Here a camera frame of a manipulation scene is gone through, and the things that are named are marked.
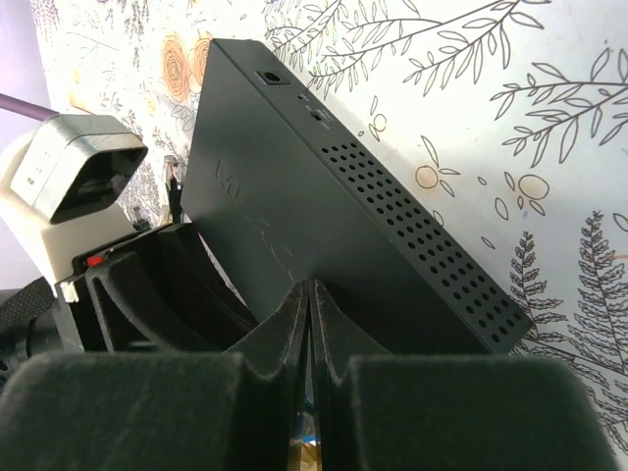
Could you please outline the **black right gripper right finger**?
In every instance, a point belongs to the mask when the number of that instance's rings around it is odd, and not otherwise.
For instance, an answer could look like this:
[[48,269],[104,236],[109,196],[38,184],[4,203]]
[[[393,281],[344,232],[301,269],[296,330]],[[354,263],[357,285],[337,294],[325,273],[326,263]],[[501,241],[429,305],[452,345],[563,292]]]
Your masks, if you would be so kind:
[[324,470],[614,470],[583,386],[543,357],[394,355],[309,286]]

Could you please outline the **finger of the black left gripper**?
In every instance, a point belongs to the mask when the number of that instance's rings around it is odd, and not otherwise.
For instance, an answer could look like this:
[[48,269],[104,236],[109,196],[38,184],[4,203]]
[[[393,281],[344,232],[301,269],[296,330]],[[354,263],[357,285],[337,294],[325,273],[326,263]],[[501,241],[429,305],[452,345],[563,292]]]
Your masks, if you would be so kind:
[[134,233],[90,251],[85,283],[110,352],[224,351],[258,325],[191,224]]

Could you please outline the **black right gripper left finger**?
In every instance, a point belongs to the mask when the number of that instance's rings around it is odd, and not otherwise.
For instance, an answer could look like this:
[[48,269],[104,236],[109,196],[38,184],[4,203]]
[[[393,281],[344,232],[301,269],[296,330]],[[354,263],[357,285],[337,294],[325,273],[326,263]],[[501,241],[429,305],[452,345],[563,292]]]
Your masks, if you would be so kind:
[[305,286],[222,353],[45,353],[1,396],[5,470],[295,470]]

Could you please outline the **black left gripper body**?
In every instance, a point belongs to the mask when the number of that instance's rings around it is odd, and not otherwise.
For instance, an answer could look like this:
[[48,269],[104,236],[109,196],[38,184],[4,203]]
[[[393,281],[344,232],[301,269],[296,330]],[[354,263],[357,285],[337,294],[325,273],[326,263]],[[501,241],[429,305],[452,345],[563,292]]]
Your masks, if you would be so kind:
[[2,302],[2,355],[57,350],[113,353],[106,348],[85,283],[85,257],[96,248],[74,259],[69,278],[54,286],[38,279]]

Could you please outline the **black network switch box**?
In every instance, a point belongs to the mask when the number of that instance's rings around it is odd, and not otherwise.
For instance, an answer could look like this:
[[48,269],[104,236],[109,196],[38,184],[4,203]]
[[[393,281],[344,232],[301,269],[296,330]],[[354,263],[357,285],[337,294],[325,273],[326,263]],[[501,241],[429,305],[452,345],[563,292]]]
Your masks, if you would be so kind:
[[182,206],[258,319],[321,281],[394,353],[507,353],[517,304],[261,42],[214,39]]

